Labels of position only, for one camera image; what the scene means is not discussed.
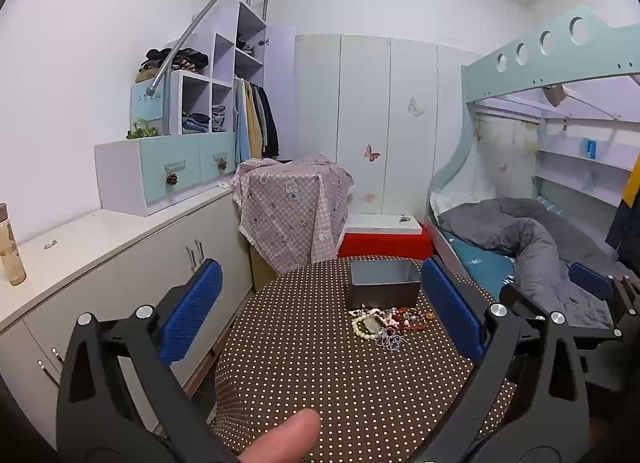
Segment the person's left hand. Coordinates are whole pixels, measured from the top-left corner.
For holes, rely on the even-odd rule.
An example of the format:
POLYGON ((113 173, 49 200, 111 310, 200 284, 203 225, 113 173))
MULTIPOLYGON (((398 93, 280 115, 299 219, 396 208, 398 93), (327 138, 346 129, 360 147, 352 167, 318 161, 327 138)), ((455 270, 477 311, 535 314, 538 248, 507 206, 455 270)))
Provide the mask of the person's left hand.
POLYGON ((260 436, 240 455, 243 463, 299 462, 318 443, 320 415, 313 409, 295 413, 281 425, 260 436))

